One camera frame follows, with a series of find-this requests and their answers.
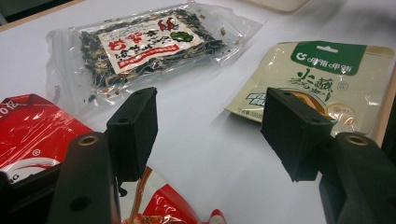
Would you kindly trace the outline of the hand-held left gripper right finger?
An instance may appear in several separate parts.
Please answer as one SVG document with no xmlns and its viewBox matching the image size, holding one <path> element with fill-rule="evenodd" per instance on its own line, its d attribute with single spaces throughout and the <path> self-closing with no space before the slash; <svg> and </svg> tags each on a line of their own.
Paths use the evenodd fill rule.
<svg viewBox="0 0 396 224">
<path fill-rule="evenodd" d="M 292 181 L 313 181 L 332 122 L 289 91 L 268 88 L 261 132 Z"/>
</svg>

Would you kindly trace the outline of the clear dried seaweed packet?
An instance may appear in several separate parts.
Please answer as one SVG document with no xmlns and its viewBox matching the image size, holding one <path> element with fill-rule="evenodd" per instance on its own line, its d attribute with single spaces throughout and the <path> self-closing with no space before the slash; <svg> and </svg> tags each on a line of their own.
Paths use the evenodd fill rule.
<svg viewBox="0 0 396 224">
<path fill-rule="evenodd" d="M 113 104 L 143 81 L 237 58 L 262 25 L 194 0 L 48 33 L 47 94 L 69 111 Z"/>
</svg>

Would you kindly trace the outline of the cream plastic divided tray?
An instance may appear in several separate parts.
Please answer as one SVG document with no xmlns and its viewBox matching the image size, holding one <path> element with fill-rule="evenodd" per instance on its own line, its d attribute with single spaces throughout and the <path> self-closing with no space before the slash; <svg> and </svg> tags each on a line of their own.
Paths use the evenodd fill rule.
<svg viewBox="0 0 396 224">
<path fill-rule="evenodd" d="M 257 7 L 263 7 L 280 13 L 292 13 L 310 0 L 244 0 Z"/>
</svg>

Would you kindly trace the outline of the red instant noodle packet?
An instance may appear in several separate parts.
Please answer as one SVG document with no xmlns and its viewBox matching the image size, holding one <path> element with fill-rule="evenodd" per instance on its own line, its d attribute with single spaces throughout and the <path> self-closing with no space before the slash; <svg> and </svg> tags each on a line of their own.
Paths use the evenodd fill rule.
<svg viewBox="0 0 396 224">
<path fill-rule="evenodd" d="M 220 210 L 200 220 L 170 186 L 139 209 L 150 176 L 120 182 L 115 149 L 46 99 L 0 103 L 0 224 L 227 224 Z"/>
</svg>

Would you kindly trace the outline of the wooden table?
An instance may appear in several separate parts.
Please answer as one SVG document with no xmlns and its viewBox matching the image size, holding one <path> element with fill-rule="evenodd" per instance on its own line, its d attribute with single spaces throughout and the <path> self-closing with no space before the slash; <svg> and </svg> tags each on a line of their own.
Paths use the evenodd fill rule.
<svg viewBox="0 0 396 224">
<path fill-rule="evenodd" d="M 81 0 L 0 27 L 0 100 L 46 93 L 48 32 L 127 16 L 184 0 Z M 212 72 L 194 68 L 157 82 L 160 146 L 261 145 L 256 123 L 235 118 L 224 106 L 254 72 L 266 51 L 289 41 L 327 40 L 396 49 L 396 0 L 310 0 L 285 14 L 241 0 L 198 0 L 229 7 L 262 23 L 235 63 Z"/>
</svg>

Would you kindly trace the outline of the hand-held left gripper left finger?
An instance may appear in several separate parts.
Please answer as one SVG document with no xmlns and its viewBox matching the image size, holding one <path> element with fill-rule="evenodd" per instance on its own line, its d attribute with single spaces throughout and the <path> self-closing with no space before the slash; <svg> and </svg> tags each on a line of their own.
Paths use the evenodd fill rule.
<svg viewBox="0 0 396 224">
<path fill-rule="evenodd" d="M 120 182 L 135 182 L 146 169 L 158 133 L 156 95 L 154 87 L 132 93 L 106 123 Z"/>
</svg>

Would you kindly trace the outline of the beige snack pouch green label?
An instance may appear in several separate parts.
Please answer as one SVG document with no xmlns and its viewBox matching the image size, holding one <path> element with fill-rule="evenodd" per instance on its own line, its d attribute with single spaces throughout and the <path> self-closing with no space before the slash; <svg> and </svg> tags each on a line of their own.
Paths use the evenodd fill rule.
<svg viewBox="0 0 396 224">
<path fill-rule="evenodd" d="M 326 41 L 271 47 L 226 109 L 262 121 L 268 88 L 288 91 L 334 123 L 332 134 L 368 134 L 375 126 L 394 50 Z"/>
</svg>

